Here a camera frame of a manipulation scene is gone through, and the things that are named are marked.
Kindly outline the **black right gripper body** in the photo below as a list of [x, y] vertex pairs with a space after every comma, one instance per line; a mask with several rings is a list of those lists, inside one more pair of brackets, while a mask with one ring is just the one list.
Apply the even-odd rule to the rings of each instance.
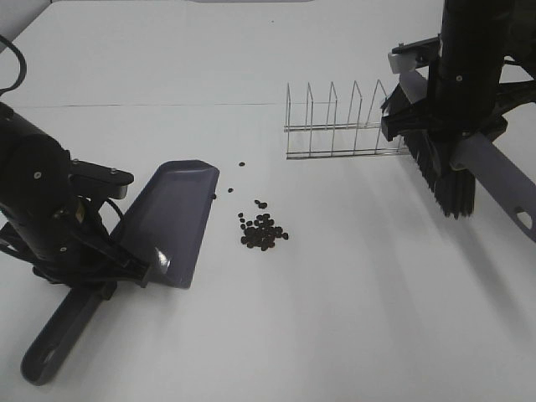
[[506, 119], [493, 114], [501, 69], [474, 64], [453, 71], [444, 59], [430, 64], [426, 112], [433, 142], [447, 144], [476, 131], [495, 140], [506, 131]]

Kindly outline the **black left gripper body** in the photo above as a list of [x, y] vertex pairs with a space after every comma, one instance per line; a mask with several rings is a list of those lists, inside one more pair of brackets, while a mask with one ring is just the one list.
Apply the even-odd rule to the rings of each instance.
[[29, 263], [33, 273], [52, 284], [96, 286], [126, 279], [126, 252], [103, 225], [100, 209], [112, 198], [75, 196], [68, 200], [1, 198], [7, 219], [1, 251]]

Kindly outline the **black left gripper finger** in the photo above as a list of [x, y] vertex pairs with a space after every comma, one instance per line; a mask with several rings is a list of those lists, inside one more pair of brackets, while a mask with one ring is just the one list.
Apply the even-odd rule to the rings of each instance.
[[145, 288], [149, 282], [151, 266], [132, 255], [114, 259], [111, 262], [109, 277], [115, 281], [128, 281]]
[[109, 301], [117, 289], [116, 281], [103, 282], [98, 287], [98, 296], [103, 301]]

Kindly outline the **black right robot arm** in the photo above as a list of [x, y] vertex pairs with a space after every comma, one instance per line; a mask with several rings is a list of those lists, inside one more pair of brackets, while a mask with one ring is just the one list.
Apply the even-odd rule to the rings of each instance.
[[445, 1], [441, 31], [388, 60], [399, 83], [382, 105], [386, 140], [453, 142], [535, 100], [535, 3]]

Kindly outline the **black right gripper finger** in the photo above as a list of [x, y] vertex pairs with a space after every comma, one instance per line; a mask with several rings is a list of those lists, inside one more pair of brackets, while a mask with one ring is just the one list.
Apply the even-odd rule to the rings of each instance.
[[509, 111], [535, 102], [535, 80], [499, 83], [495, 88], [493, 118], [503, 117]]
[[381, 132], [391, 142], [409, 131], [424, 131], [430, 128], [430, 113], [426, 102], [417, 102], [396, 112], [393, 104], [386, 105], [382, 112]]

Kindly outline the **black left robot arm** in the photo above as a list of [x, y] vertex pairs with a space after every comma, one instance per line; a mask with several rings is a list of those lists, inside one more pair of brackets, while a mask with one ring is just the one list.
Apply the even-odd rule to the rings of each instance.
[[1, 250], [52, 284], [148, 283], [150, 265], [121, 245], [100, 209], [126, 197], [131, 173], [74, 161], [54, 138], [1, 105]]

